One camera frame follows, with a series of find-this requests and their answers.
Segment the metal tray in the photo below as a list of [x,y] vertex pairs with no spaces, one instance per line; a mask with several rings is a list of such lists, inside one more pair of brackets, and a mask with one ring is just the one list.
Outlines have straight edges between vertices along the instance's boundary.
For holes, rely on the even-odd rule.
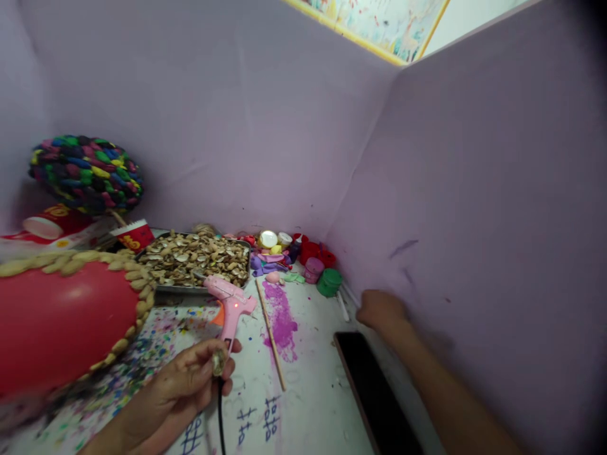
[[[183,236],[188,236],[194,233],[178,233],[175,232],[175,234],[181,234]],[[159,238],[163,238],[163,237],[169,237],[171,235],[170,232],[166,232],[164,234],[160,234],[158,237],[156,237],[156,240],[158,240]],[[248,274],[248,278],[245,281],[245,283],[241,286],[241,289],[244,289],[244,287],[248,284],[248,281],[251,279],[251,245],[249,242],[245,242],[244,240],[232,240],[232,239],[226,239],[229,242],[234,242],[234,243],[239,243],[242,246],[246,246],[248,248],[248,254],[247,254],[247,274]],[[137,256],[135,256],[135,260],[137,262],[139,262],[139,258],[145,253],[145,250],[142,250],[139,254],[137,254]],[[157,284],[156,285],[156,291],[160,291],[160,292],[167,292],[167,293],[177,293],[177,294],[196,294],[196,295],[208,295],[209,294],[209,290],[207,288],[198,288],[198,287],[191,287],[188,288],[186,286],[166,286],[163,284]]]

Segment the person's arm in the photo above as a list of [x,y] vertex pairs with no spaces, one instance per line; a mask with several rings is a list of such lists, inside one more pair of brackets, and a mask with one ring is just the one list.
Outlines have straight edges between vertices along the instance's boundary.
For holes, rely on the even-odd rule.
[[417,337],[405,304],[382,291],[362,294],[359,322],[374,329],[407,367],[449,455],[523,452],[487,409]]

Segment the black power cord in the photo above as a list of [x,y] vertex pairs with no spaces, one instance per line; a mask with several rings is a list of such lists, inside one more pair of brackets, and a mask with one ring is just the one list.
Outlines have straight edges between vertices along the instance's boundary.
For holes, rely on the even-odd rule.
[[226,455],[226,441],[223,437],[223,414],[221,412],[221,391],[223,390],[223,385],[225,381],[220,376],[217,378],[218,382],[218,396],[217,396],[217,411],[219,414],[219,439],[221,440],[221,454]]

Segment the purple paint stain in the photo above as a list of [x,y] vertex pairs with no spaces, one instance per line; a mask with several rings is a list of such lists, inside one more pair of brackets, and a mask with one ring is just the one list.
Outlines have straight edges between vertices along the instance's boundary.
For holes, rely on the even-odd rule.
[[[275,284],[264,281],[264,288],[266,289],[266,301],[272,309],[269,318],[274,332],[276,350],[284,361],[293,362],[297,360],[295,342],[293,341],[293,332],[297,331],[297,323],[291,315],[289,300],[286,293]],[[264,344],[270,348],[272,347],[268,337],[265,338]]]

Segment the red balloon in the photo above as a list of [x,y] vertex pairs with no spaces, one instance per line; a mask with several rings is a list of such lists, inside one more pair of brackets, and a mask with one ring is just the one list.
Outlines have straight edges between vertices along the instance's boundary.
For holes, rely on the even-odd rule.
[[0,279],[0,398],[43,394],[104,360],[137,321],[124,271],[89,262],[62,277],[28,270]]

